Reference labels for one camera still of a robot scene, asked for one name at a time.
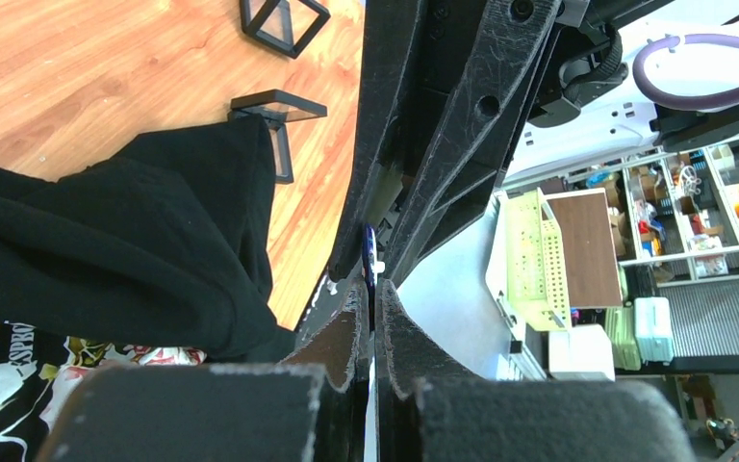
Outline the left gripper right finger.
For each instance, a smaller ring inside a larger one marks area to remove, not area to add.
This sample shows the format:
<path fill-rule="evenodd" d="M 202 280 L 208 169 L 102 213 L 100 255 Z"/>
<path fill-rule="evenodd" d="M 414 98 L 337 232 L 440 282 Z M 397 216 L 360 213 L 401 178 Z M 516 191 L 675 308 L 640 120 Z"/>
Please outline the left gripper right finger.
<path fill-rule="evenodd" d="M 374 296 L 381 461 L 692 461 L 675 410 L 635 381 L 497 381 L 438 346 L 395 285 Z"/>

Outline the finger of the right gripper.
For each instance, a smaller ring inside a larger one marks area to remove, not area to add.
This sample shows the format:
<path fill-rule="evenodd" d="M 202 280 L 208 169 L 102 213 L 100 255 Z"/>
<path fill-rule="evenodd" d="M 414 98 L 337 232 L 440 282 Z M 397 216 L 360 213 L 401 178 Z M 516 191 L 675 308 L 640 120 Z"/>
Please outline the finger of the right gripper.
<path fill-rule="evenodd" d="M 328 276 L 339 282 L 358 264 L 366 224 L 377 225 L 400 192 L 392 138 L 409 96 L 426 1 L 368 1 L 351 177 Z"/>

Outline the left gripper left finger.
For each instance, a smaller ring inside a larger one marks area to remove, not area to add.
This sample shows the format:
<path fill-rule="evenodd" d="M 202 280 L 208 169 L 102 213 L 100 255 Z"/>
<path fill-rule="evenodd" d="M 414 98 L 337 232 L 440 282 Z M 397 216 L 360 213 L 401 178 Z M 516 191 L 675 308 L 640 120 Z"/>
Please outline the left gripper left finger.
<path fill-rule="evenodd" d="M 369 396 L 370 298 L 276 364 L 114 366 L 65 402 L 41 461 L 359 461 Z"/>

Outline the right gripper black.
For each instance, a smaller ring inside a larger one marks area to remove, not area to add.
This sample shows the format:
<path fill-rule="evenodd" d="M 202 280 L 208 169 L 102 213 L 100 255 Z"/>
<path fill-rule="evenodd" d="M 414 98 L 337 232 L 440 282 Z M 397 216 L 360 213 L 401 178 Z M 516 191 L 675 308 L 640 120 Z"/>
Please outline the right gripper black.
<path fill-rule="evenodd" d="M 401 284 L 484 214 L 507 153 L 506 121 L 551 128 L 580 116 L 628 77 L 620 29 L 667 4 L 435 1 L 437 124 L 385 248 L 386 277 Z"/>

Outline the blue round brooch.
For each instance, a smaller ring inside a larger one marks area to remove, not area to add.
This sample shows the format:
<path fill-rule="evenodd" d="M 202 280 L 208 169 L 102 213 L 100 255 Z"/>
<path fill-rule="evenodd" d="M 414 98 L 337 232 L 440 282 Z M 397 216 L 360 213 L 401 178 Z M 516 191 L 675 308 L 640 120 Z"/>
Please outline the blue round brooch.
<path fill-rule="evenodd" d="M 368 293 L 374 297 L 378 275 L 385 270 L 385 264 L 378 260 L 376 234 L 370 224 L 365 224 L 363 229 L 362 267 Z"/>

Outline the black printed t-shirt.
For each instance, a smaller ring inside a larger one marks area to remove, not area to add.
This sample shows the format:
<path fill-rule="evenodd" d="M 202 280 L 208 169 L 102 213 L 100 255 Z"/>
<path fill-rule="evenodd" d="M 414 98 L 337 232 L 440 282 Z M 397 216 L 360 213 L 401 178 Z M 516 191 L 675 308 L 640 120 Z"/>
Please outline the black printed t-shirt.
<path fill-rule="evenodd" d="M 50 182 L 0 168 L 0 461 L 103 366 L 274 362 L 275 162 L 258 115 L 136 136 Z"/>

